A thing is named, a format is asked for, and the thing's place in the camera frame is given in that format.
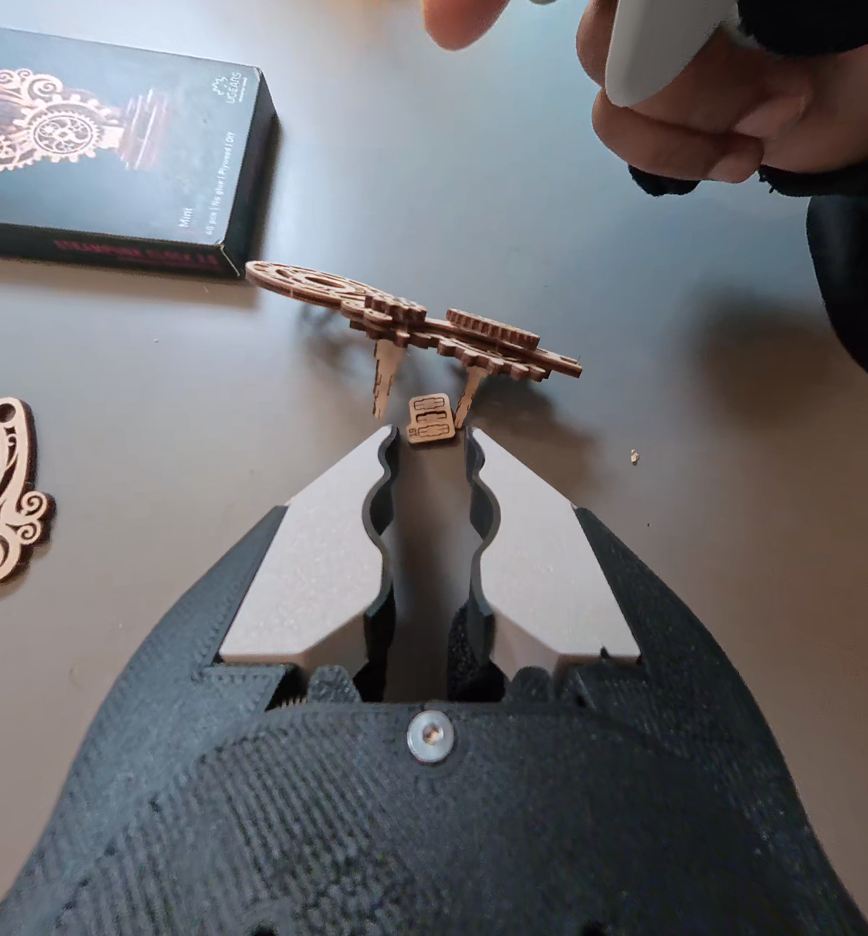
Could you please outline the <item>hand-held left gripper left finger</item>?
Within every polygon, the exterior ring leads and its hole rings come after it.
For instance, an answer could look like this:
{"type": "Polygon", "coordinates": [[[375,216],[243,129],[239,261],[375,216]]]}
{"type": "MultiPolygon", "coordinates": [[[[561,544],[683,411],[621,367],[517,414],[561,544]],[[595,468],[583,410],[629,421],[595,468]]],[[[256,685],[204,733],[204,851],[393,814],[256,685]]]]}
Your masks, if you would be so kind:
{"type": "Polygon", "coordinates": [[[393,520],[399,432],[383,426],[285,505],[220,645],[224,663],[342,667],[381,702],[395,632],[382,534],[393,520]]]}

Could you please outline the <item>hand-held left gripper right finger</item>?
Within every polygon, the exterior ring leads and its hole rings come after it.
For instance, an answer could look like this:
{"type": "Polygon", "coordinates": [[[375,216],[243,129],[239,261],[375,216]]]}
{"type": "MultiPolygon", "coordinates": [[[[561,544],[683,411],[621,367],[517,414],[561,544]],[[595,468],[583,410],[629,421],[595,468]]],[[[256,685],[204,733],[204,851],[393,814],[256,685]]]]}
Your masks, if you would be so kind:
{"type": "Polygon", "coordinates": [[[586,511],[482,429],[465,438],[481,538],[449,635],[449,698],[498,701],[523,671],[634,667],[641,650],[592,546],[586,511]]]}

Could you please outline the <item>small square wooden piece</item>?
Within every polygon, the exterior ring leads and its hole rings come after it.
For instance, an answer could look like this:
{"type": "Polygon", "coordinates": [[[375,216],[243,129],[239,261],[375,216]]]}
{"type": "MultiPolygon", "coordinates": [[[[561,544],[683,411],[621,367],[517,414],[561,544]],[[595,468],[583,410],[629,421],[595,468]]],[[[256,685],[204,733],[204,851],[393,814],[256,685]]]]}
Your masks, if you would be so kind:
{"type": "Polygon", "coordinates": [[[454,413],[444,392],[415,396],[408,401],[406,438],[412,446],[439,444],[455,436],[454,413]]]}

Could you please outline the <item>wooden gear assembly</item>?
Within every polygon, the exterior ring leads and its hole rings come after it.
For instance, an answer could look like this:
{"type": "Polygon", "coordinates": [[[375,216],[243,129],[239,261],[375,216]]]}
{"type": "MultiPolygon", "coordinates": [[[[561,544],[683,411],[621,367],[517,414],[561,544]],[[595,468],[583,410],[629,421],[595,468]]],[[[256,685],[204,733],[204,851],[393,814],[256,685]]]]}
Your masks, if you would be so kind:
{"type": "Polygon", "coordinates": [[[494,319],[457,309],[449,309],[444,319],[431,318],[426,307],[412,300],[294,265],[253,260],[245,271],[256,287],[338,313],[352,330],[373,340],[373,415],[378,419],[384,415],[396,371],[410,347],[432,349],[466,370],[454,414],[455,429],[463,427],[487,377],[541,382],[555,372],[575,379],[582,374],[577,359],[545,349],[535,333],[494,319]]]}

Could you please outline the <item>person's right forearm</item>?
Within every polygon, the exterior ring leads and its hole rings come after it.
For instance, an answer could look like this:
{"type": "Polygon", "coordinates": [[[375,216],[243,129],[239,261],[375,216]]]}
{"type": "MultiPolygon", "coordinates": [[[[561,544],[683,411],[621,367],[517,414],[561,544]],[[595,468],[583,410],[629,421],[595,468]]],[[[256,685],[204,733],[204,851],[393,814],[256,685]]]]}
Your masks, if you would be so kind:
{"type": "Polygon", "coordinates": [[[760,178],[782,195],[809,196],[806,231],[831,326],[868,373],[868,161],[797,173],[770,167],[760,178]]]}

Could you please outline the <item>grey desk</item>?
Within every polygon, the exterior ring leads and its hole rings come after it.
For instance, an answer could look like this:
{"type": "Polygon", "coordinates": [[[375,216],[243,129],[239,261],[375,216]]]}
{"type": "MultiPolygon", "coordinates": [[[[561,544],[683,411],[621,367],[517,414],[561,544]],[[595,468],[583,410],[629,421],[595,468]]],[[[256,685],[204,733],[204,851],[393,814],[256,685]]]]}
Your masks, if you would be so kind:
{"type": "MultiPolygon", "coordinates": [[[[260,67],[281,136],[264,258],[521,325],[573,380],[471,413],[709,627],[868,918],[868,375],[802,201],[649,198],[596,139],[582,3],[463,53],[417,2],[2,2],[0,28],[260,67]]],[[[239,283],[0,259],[0,397],[30,404],[49,541],[0,587],[0,900],[138,646],[376,428],[371,345],[239,283]]]]}

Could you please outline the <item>person's right hand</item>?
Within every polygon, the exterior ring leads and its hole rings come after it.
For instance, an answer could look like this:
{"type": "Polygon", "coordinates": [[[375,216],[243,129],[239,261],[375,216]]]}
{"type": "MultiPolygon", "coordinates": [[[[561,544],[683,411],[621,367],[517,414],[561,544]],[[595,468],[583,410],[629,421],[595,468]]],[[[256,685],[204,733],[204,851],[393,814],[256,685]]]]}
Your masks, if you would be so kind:
{"type": "MultiPolygon", "coordinates": [[[[481,38],[509,2],[422,2],[428,35],[449,51],[481,38]]],[[[576,37],[579,62],[601,84],[592,109],[601,143],[630,167],[678,181],[746,181],[767,145],[791,129],[813,99],[806,64],[737,45],[721,29],[654,96],[618,107],[603,89],[616,2],[590,2],[576,37]]]]}

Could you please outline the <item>ornate wooden paddle piece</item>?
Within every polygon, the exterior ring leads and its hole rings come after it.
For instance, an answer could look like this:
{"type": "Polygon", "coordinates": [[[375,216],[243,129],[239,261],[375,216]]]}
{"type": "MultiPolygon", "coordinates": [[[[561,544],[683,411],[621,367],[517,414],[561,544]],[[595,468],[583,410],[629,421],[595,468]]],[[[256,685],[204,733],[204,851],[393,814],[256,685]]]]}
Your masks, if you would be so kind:
{"type": "Polygon", "coordinates": [[[50,533],[55,503],[36,488],[37,447],[27,404],[0,399],[0,584],[17,574],[50,533]]]}

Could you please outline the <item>black puzzle box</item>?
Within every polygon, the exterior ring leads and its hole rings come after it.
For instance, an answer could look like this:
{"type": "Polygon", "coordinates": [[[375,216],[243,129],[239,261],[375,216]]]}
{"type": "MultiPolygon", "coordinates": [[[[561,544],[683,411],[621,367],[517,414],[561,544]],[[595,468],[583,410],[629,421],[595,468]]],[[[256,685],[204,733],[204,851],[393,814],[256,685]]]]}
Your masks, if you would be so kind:
{"type": "Polygon", "coordinates": [[[277,130],[258,67],[0,27],[0,256],[242,280],[277,130]]]}

